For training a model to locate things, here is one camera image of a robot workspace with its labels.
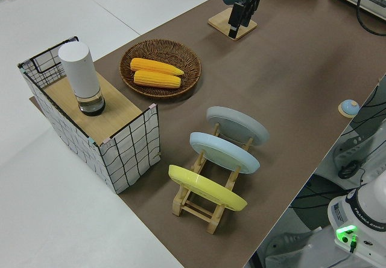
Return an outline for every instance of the round woven basket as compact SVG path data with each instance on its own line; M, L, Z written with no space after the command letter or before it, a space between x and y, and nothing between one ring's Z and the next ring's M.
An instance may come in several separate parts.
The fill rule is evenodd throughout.
M168 89L135 84L134 72L130 69L130 62L133 58L156 60L181 69L184 71L184 74L180 76L181 86L178 89ZM128 49L121 59L119 71L123 81L134 91L153 98L172 98L194 87L201 76L201 63L194 52L181 43L154 39L137 43Z

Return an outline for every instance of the wooden block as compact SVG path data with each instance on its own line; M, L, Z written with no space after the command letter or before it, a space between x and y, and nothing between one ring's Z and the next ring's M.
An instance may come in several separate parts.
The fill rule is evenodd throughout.
M230 25L228 24L228 20L231 12L232 12L232 8L231 7L227 8L221 13L218 13L215 16L212 16L208 20L208 24L216 28L217 30L219 30L220 32L222 32L228 37L229 30L230 30ZM245 36L247 33L253 31L256 27L257 27L257 23L251 20L247 28L243 27L242 25L240 26L235 39L232 39L231 37L229 37L229 39L238 40L241 37Z
M98 74L106 107L101 115L87 116L79 107L66 77L47 86L44 91L98 145L112 136L142 112L105 78Z

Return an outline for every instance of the yellow corn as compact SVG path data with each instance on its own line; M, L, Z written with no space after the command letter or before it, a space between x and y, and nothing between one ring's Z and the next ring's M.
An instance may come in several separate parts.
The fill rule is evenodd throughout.
M177 89L181 86L181 78L164 73L138 70L134 74L134 83L142 86Z
M147 70L174 76L183 75L183 71L173 65L143 58L133 58L130 62L130 69L134 72Z

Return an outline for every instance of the white grid pattern box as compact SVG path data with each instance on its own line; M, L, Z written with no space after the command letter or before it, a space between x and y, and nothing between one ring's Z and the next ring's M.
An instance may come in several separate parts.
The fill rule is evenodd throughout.
M59 137L115 193L133 185L160 161L158 106L153 104L110 140L98 145L43 90L64 77L58 50L72 37L18 65L34 97Z

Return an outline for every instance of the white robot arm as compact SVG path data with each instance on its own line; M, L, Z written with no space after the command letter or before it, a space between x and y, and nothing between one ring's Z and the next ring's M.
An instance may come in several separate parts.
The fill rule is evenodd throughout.
M378 267L386 267L386 172L334 198L328 206L335 243Z

